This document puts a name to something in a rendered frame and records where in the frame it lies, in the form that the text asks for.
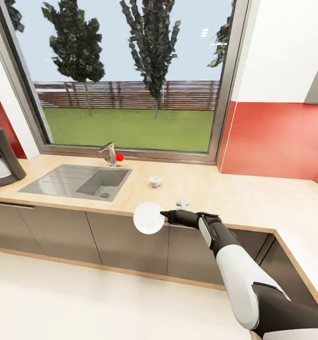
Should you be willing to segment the coffee cup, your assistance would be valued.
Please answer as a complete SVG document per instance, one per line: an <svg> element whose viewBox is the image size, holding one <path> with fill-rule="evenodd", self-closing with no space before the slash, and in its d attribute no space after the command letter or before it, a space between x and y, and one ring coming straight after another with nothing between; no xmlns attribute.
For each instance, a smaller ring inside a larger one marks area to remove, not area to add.
<svg viewBox="0 0 318 340"><path fill-rule="evenodd" d="M152 187L157 187L157 186L162 185L162 180L159 179L159 177L157 176L152 176L151 178L149 178L149 182Z"/></svg>

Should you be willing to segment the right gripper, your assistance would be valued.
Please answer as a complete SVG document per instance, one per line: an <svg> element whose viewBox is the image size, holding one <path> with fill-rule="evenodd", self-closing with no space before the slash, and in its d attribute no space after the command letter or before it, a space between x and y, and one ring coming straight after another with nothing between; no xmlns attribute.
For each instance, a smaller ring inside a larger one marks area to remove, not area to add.
<svg viewBox="0 0 318 340"><path fill-rule="evenodd" d="M184 226L188 226L188 216L192 212L188 212L186 210L168 210L168 211L160 211L160 214L165 216L168 223L178 223Z"/></svg>

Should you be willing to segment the saucer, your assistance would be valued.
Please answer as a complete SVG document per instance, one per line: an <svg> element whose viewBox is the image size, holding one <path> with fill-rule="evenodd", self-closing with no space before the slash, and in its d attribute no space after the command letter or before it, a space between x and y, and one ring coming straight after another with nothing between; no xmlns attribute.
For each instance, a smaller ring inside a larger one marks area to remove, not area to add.
<svg viewBox="0 0 318 340"><path fill-rule="evenodd" d="M166 220L160 214L161 206L155 202L143 202L134 212L134 224L143 234L154 234L158 232Z"/></svg>

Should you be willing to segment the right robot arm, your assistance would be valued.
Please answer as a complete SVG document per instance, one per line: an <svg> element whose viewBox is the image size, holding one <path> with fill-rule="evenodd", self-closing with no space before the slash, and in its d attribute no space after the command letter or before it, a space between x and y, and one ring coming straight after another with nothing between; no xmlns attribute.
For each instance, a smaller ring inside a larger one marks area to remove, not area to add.
<svg viewBox="0 0 318 340"><path fill-rule="evenodd" d="M262 340L318 340L318 312L292 302L280 286L241 247L234 232L212 212L188 212L189 200L176 210L160 211L168 223L200 229L219 265L239 324Z"/></svg>

